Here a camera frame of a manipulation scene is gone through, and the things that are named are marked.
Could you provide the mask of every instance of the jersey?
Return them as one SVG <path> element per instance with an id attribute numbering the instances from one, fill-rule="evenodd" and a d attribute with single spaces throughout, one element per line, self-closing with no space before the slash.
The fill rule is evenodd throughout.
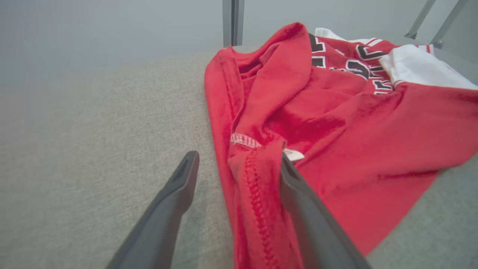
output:
<path id="1" fill-rule="evenodd" d="M 477 152 L 474 84 L 414 45 L 367 43 L 312 38 L 294 23 L 207 66 L 236 268 L 302 266 L 279 196 L 285 148 L 303 153 L 295 166 L 364 255 L 441 169 Z"/>

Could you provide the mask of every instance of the white tag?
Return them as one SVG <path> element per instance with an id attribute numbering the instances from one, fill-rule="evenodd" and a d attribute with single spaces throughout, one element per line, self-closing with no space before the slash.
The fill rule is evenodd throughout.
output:
<path id="1" fill-rule="evenodd" d="M 289 160 L 292 161 L 292 162 L 302 160 L 303 158 L 305 158 L 305 156 L 302 153 L 298 152 L 297 150 L 292 150 L 292 149 L 285 148 L 284 153 L 287 155 Z"/>

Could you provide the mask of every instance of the gray fabric surface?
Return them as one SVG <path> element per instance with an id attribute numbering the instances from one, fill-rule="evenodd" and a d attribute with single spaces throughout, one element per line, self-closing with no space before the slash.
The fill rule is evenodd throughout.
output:
<path id="1" fill-rule="evenodd" d="M 203 88 L 213 55 L 1 91 L 0 268 L 105 267 L 192 149 L 199 175 L 173 268 L 232 268 Z M 478 268 L 477 162 L 444 172 L 369 255 L 371 264 Z"/>

